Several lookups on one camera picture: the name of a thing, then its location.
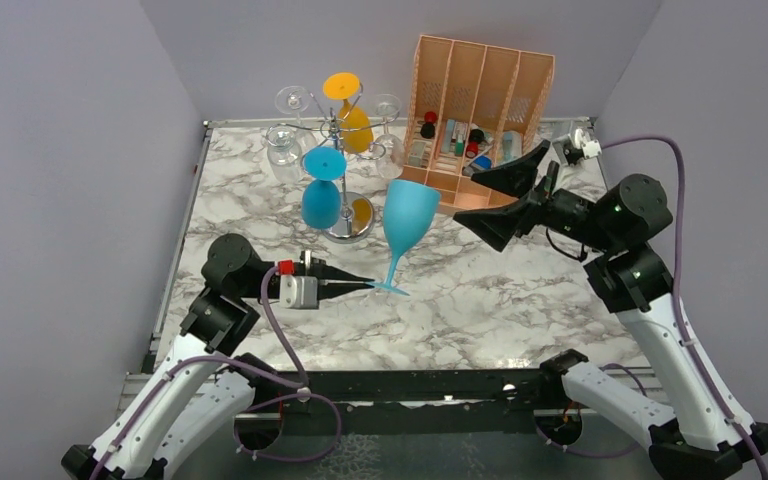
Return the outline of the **ribbed clear glass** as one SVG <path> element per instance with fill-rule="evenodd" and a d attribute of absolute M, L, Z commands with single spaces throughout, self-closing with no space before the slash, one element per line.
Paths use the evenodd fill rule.
<path fill-rule="evenodd" d="M 283 184 L 295 184 L 302 179 L 301 146 L 295 130 L 276 125 L 266 132 L 267 159 L 275 178 Z"/>

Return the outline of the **orange plastic goblet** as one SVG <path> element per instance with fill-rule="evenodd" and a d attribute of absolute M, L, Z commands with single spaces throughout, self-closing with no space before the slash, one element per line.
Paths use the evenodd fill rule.
<path fill-rule="evenodd" d="M 329 100 L 341 102 L 337 118 L 344 149 L 352 154 L 366 152 L 374 137 L 369 117 L 359 106 L 363 96 L 359 77 L 350 72 L 334 73 L 324 81 L 323 93 Z"/>

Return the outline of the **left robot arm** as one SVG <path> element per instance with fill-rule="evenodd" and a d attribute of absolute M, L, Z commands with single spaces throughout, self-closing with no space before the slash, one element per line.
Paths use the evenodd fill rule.
<path fill-rule="evenodd" d="M 309 377 L 278 325 L 272 305 L 316 309 L 323 300 L 368 289 L 305 251 L 297 261 L 267 261 L 240 234 L 213 241 L 202 267 L 204 288 L 157 370 L 120 417 L 89 445 L 61 459 L 72 479 L 167 479 L 231 416 L 286 400 L 313 398 Z M 280 376 L 237 347 L 267 318 L 298 373 Z"/>

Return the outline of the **tall clear wine glass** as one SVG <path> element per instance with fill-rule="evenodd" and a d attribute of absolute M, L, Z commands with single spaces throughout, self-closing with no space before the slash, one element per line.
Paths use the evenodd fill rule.
<path fill-rule="evenodd" d="M 302 113 L 311 105 L 312 100 L 313 96 L 305 87 L 287 86 L 276 94 L 274 101 L 279 112 L 295 116 L 293 122 L 293 125 L 297 126 L 295 138 L 303 153 L 307 153 L 318 145 L 312 131 L 306 128 L 302 119 Z"/>

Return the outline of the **short clear wine glass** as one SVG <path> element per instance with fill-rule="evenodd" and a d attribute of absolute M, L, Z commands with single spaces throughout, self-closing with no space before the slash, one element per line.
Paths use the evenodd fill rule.
<path fill-rule="evenodd" d="M 383 133 L 372 143 L 370 153 L 378 174 L 387 180 L 396 179 L 403 173 L 405 147 L 402 140 L 390 132 L 389 125 L 400 115 L 401 100 L 392 94 L 380 94 L 373 106 L 374 113 L 381 117 Z"/>

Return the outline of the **blue plastic goblet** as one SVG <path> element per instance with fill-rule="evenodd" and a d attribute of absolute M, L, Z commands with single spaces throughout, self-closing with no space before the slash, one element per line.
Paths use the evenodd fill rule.
<path fill-rule="evenodd" d="M 335 181 L 345 174 L 347 161 L 338 150 L 320 146 L 304 156 L 303 166 L 313 180 L 303 192 L 302 219 L 311 228 L 328 229 L 340 216 L 342 202 Z"/>
<path fill-rule="evenodd" d="M 368 282 L 368 285 L 409 295 L 393 285 L 395 271 L 405 253 L 416 246 L 430 229 L 440 200 L 439 191 L 417 182 L 395 179 L 389 184 L 382 225 L 391 261 L 386 279 L 383 282 Z"/>

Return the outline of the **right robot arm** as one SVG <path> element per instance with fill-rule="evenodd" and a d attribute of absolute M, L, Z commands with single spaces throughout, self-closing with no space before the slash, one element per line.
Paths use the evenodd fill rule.
<path fill-rule="evenodd" d="M 549 148 L 543 141 L 517 160 L 476 172 L 475 183 L 510 201 L 454 218 L 497 251 L 538 226 L 593 250 L 584 266 L 589 284 L 632 335 L 668 401 L 616 381 L 575 350 L 541 364 L 539 398 L 594 410 L 633 438 L 664 479 L 725 479 L 746 462 L 761 462 L 768 423 L 754 420 L 728 390 L 683 308 L 680 268 L 650 247 L 656 234 L 681 225 L 662 185 L 632 174 L 590 201 L 557 187 L 557 163 L 538 174 Z"/>

